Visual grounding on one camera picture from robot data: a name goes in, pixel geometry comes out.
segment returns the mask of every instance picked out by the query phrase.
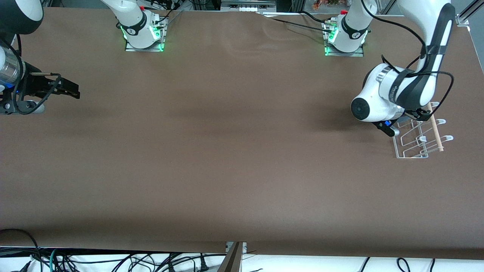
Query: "wooden stick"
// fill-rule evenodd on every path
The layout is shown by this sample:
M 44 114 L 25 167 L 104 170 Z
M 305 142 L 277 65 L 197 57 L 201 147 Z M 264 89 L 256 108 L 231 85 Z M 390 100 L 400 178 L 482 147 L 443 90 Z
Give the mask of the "wooden stick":
M 430 103 L 428 103 L 426 107 L 428 110 L 430 110 L 430 112 L 433 112 Z M 432 122 L 432 127 L 434 128 L 433 131 L 435 135 L 435 140 L 437 141 L 437 147 L 439 148 L 439 152 L 442 152 L 444 151 L 444 147 L 442 146 L 442 140 L 440 139 L 439 129 L 437 128 L 437 122 L 435 122 L 434 115 L 430 117 L 430 122 Z

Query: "white floor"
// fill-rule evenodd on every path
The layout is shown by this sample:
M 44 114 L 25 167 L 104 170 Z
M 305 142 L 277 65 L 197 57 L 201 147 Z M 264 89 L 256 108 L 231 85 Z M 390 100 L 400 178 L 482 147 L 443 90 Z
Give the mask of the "white floor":
M 122 259 L 127 255 L 96 255 L 96 256 L 74 256 L 72 260 L 77 261 L 100 261 Z M 167 254 L 152 255 L 155 262 L 163 261 Z M 185 254 L 183 256 L 199 256 L 199 254 Z M 222 263 L 224 257 L 207 257 L 206 263 L 215 271 Z M 242 272 L 253 272 L 262 269 L 261 272 L 359 272 L 364 257 L 309 257 L 309 256 L 272 256 L 272 255 L 244 255 L 242 261 Z M 0 272 L 13 272 L 20 270 L 28 261 L 29 257 L 0 258 Z M 406 259 L 411 272 L 428 272 L 431 259 Z M 118 262 L 101 264 L 77 264 L 81 272 L 111 272 Z M 130 261 L 125 262 L 118 272 L 127 272 Z M 194 263 L 192 261 L 175 266 L 176 272 L 192 272 Z M 197 271 L 200 268 L 199 259 L 196 260 Z M 39 262 L 32 262 L 28 272 L 40 271 Z M 143 266 L 135 266 L 133 272 L 149 272 Z M 396 265 L 396 258 L 373 257 L 368 262 L 364 272 L 400 272 Z M 484 272 L 484 261 L 476 260 L 448 260 L 437 259 L 433 272 Z

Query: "teal cable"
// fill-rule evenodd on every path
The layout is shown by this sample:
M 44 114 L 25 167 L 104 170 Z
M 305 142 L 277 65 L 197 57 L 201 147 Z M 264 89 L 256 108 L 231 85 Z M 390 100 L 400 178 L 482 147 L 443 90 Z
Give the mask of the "teal cable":
M 56 250 L 57 250 L 57 248 L 52 250 L 52 253 L 50 254 L 50 259 L 49 259 L 50 272 L 54 272 L 54 268 L 52 267 L 52 263 L 54 262 L 54 254 L 55 254 Z

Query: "brown table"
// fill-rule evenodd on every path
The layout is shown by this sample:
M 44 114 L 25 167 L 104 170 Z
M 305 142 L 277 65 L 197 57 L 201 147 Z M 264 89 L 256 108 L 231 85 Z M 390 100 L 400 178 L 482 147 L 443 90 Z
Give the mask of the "brown table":
M 254 13 L 183 13 L 163 53 L 124 52 L 115 23 L 49 8 L 23 37 L 24 59 L 81 99 L 1 117 L 1 228 L 41 246 L 484 257 L 484 76 L 465 28 L 442 66 L 456 83 L 440 131 L 455 140 L 398 160 L 349 104 L 380 54 L 399 66 L 418 54 L 403 29 L 374 21 L 365 57 L 338 58 L 317 31 Z

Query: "white wire rack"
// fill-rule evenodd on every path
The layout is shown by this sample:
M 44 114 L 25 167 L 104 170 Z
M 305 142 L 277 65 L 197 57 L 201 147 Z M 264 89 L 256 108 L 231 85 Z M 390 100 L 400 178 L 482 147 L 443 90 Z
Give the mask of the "white wire rack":
M 429 103 L 433 109 L 439 102 Z M 400 130 L 398 136 L 393 137 L 396 157 L 399 159 L 428 158 L 434 151 L 443 151 L 442 143 L 452 141 L 452 135 L 440 136 L 438 127 L 445 124 L 445 119 L 435 119 L 432 116 L 427 122 L 415 121 L 411 118 L 397 121 L 395 126 Z

